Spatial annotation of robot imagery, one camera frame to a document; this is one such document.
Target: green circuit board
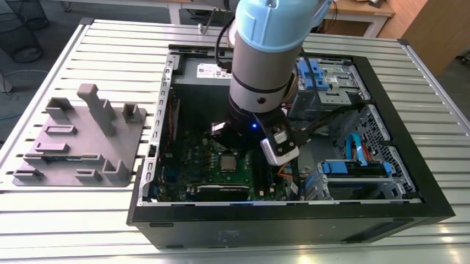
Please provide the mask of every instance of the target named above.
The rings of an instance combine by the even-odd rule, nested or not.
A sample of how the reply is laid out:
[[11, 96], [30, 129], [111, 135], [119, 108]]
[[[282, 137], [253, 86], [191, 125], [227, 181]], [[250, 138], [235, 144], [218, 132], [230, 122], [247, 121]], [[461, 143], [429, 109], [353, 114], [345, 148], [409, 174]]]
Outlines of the green circuit board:
[[[250, 188], [249, 200], [283, 200], [285, 184], [279, 181], [270, 182], [265, 191], [257, 189], [251, 155], [253, 152], [242, 156], [238, 151], [226, 149], [209, 134], [185, 133], [166, 154], [166, 200], [190, 201], [191, 193], [201, 185], [246, 186]], [[263, 177], [271, 179], [271, 171]]]

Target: floor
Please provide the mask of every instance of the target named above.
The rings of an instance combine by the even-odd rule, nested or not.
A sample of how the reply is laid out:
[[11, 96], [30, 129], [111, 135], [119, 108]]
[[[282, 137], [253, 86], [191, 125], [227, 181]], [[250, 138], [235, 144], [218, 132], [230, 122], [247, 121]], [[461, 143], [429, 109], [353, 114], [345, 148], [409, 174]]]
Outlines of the floor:
[[[42, 1], [42, 5], [50, 19], [50, 26], [46, 29], [38, 30], [35, 34], [43, 47], [44, 55], [36, 62], [18, 64], [0, 51], [0, 69], [3, 73], [23, 69], [48, 71], [83, 17], [154, 23], [170, 22], [170, 15], [165, 8], [74, 3], [72, 12], [66, 13], [58, 1], [44, 0]], [[11, 12], [10, 8], [2, 1], [0, 13], [8, 12]], [[225, 17], [219, 15], [214, 18], [213, 25], [222, 25], [223, 20]], [[198, 22], [193, 19], [190, 13], [182, 12], [183, 24], [197, 25]], [[0, 93], [0, 146], [19, 119], [3, 118], [22, 114], [44, 77], [46, 73], [39, 72], [19, 73], [7, 77], [8, 81], [16, 87], [16, 92], [12, 96]], [[470, 104], [468, 104], [470, 101], [470, 66], [461, 65], [460, 61], [456, 60], [446, 68], [438, 80], [464, 114], [470, 119]]]

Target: blue latch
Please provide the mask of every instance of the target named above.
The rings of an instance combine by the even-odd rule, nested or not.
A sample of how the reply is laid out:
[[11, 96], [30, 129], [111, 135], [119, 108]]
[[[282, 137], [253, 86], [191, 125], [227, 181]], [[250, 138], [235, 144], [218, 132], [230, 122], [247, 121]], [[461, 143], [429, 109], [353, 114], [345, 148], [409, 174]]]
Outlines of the blue latch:
[[384, 163], [384, 168], [385, 168], [388, 175], [392, 175], [394, 172], [394, 169], [393, 169], [392, 164], [389, 162]]
[[329, 161], [322, 163], [323, 173], [347, 174], [346, 163], [342, 161]]
[[311, 78], [311, 74], [310, 74], [310, 70], [309, 70], [309, 66], [307, 66], [307, 61], [306, 60], [299, 61], [299, 71], [301, 71], [302, 78], [305, 79], [305, 82], [306, 82], [306, 89], [326, 91], [330, 89], [330, 84], [327, 84], [325, 82], [325, 79], [323, 79], [325, 72], [321, 69], [317, 60], [310, 59], [309, 61], [310, 61], [310, 65], [311, 65], [311, 70], [314, 72], [315, 86], [313, 83], [313, 78]]

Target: open computer tower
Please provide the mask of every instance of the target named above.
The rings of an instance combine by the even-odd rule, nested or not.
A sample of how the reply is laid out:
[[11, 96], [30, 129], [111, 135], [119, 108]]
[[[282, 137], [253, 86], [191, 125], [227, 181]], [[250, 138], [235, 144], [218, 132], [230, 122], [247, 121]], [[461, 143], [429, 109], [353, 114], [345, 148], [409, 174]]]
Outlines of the open computer tower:
[[[281, 107], [293, 130], [330, 119], [301, 148], [298, 168], [279, 168], [261, 148], [239, 153], [214, 140], [231, 78], [214, 49], [170, 50], [128, 212], [128, 225], [157, 248], [366, 243], [454, 216], [365, 57], [299, 55]], [[231, 56], [223, 49], [221, 57]], [[353, 150], [350, 135], [361, 141]], [[289, 177], [297, 169], [299, 189]]]

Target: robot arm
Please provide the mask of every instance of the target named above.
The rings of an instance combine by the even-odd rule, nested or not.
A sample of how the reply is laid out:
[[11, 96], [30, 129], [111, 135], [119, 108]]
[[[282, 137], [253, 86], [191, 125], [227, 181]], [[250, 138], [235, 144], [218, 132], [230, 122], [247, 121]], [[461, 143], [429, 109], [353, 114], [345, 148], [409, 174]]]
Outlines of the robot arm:
[[261, 143], [273, 166], [299, 155], [281, 102], [302, 43], [333, 0], [321, 2], [242, 0], [237, 7], [230, 116], [213, 127], [213, 136], [241, 149]]

